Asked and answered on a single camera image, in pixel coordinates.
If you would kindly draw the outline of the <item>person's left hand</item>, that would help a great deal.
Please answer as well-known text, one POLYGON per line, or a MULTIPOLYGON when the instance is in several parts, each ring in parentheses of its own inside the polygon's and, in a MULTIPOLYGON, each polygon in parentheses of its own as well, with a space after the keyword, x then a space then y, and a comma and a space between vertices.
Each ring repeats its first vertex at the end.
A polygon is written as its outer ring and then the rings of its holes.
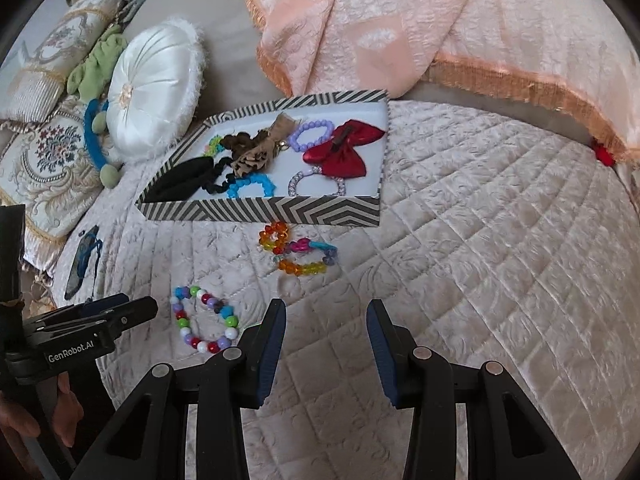
MULTIPOLYGON (((62 440, 66 448, 75 442, 78 422, 84 417, 84 409, 70 388, 70 374, 59 374, 56 380, 58 400, 52 414, 52 429, 62 440)), ((40 435, 38 422, 20 404, 1 393, 1 431, 29 477, 41 479, 42 474, 23 441, 24 438, 36 438, 40 435)))

